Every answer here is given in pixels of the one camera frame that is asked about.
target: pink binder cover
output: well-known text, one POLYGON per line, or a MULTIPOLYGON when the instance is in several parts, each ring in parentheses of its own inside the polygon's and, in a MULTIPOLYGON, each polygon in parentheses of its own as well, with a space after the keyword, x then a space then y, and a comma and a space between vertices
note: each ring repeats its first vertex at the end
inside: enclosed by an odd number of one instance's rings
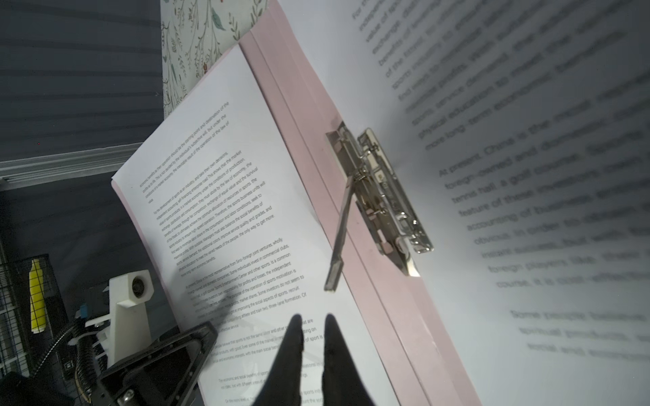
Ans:
MULTIPOLYGON (((277 0, 269 1, 265 14, 242 37, 240 46, 333 245, 345 179, 325 134, 339 126, 341 116, 277 0)), ((117 184, 112 182, 112 186, 153 262, 129 205, 117 184)), ((480 406, 422 281, 404 277, 379 254, 355 206, 348 219, 343 260, 345 279, 400 404, 480 406)))

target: metal lever arch mechanism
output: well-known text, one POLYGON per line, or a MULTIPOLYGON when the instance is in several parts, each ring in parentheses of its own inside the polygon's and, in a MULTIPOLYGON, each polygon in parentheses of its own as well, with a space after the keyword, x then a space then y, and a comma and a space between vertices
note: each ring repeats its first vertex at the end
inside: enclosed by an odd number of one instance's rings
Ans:
POLYGON ((404 275, 419 276, 406 242, 416 253, 429 252, 433 250, 433 245, 374 133, 367 129, 359 136, 357 143, 342 123, 327 137, 348 181, 325 291, 336 291, 341 277, 341 252, 353 196, 356 196, 357 207, 379 252, 386 255, 404 275))

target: printed page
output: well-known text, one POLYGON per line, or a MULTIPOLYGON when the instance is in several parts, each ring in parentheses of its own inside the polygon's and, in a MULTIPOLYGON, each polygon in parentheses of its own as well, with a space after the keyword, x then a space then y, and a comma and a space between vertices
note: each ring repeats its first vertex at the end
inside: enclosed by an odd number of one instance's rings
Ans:
POLYGON ((180 327, 211 321, 218 331, 200 377, 206 405, 252 403, 296 313, 303 404, 322 403, 327 313, 376 404, 397 404, 347 284, 323 291, 332 250, 239 47, 113 179, 180 327))
POLYGON ((485 406, 650 398, 650 3, 280 0, 485 406))

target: screw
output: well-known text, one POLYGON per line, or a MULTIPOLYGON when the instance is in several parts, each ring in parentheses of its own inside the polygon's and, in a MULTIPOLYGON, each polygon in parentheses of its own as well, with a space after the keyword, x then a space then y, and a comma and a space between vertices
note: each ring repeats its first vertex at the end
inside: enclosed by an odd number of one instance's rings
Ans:
POLYGON ((144 287, 144 281, 141 278, 137 277, 133 279, 131 289, 136 298, 140 298, 144 294, 144 287))
POLYGON ((124 392, 124 395, 122 395, 122 400, 129 401, 133 399, 134 396, 135 396, 135 391, 133 389, 127 389, 127 391, 124 392))

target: yellow object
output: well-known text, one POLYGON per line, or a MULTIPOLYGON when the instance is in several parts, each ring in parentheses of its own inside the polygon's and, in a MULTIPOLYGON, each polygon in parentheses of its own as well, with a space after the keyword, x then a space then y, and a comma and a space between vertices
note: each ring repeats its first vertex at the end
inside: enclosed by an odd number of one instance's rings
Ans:
POLYGON ((29 309, 32 316, 32 333, 45 331, 47 322, 43 289, 43 270, 38 259, 33 259, 32 269, 29 271, 29 309))

